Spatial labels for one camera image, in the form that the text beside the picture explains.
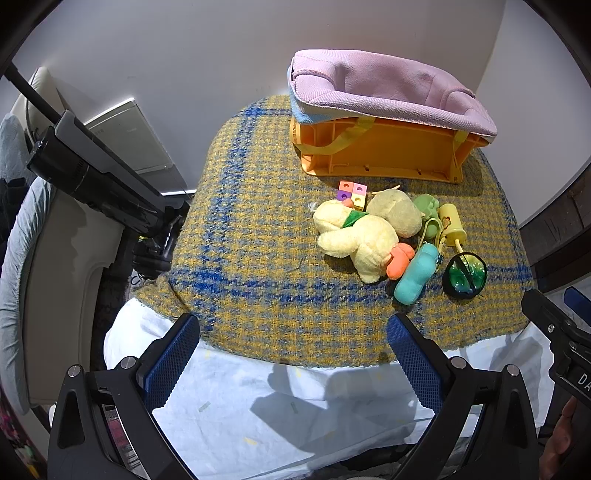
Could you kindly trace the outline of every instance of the yellow handle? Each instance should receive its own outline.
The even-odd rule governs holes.
[[[460,148],[466,139],[468,138],[468,132],[464,130],[458,130],[456,134],[453,136],[453,152],[456,153],[456,150]]]
[[[349,127],[335,138],[332,143],[325,145],[324,147],[317,147],[316,145],[307,145],[303,143],[294,145],[303,155],[334,155],[351,145],[351,143],[369,130],[374,124],[374,121],[374,116],[360,116],[354,126]]]

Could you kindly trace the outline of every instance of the white tablecloth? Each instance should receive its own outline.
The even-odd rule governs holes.
[[[105,362],[139,357],[171,322],[132,299],[105,339]],[[543,425],[554,384],[545,336],[523,332],[482,340],[460,355],[474,368],[518,365]],[[433,411],[417,400],[397,362],[366,368],[300,368],[253,360],[199,343],[167,404],[154,417],[200,480],[280,480],[370,448],[416,443]],[[462,436],[470,436],[478,411]]]

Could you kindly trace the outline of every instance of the beige chair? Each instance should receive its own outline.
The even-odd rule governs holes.
[[[57,111],[64,110],[46,68],[30,80]],[[26,134],[50,125],[21,95],[11,111]],[[100,278],[115,260],[123,226],[58,191],[35,247],[22,322],[29,402],[57,401],[69,366],[89,369],[90,340]]]

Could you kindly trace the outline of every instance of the human hand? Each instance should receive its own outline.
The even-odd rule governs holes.
[[[548,439],[540,457],[540,480],[550,480],[560,468],[560,455],[569,449],[573,438],[571,420],[577,407],[577,399],[570,397],[556,422],[552,436]]]

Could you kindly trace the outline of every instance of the table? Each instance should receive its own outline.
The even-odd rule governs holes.
[[[307,367],[392,361],[385,324],[405,312],[446,349],[517,332],[523,292],[533,287],[519,229],[480,150],[463,165],[464,181],[352,178],[368,191],[401,185],[411,197],[430,193],[454,203],[467,251],[488,265],[488,282],[472,301],[443,293],[444,268],[412,307],[396,304],[394,283],[366,285],[349,258],[323,255],[310,203],[335,197],[339,178],[301,169],[289,138],[287,96],[247,106],[213,140],[170,272],[138,290],[156,312],[202,319],[202,338],[239,355]],[[444,250],[443,266],[454,250]]]

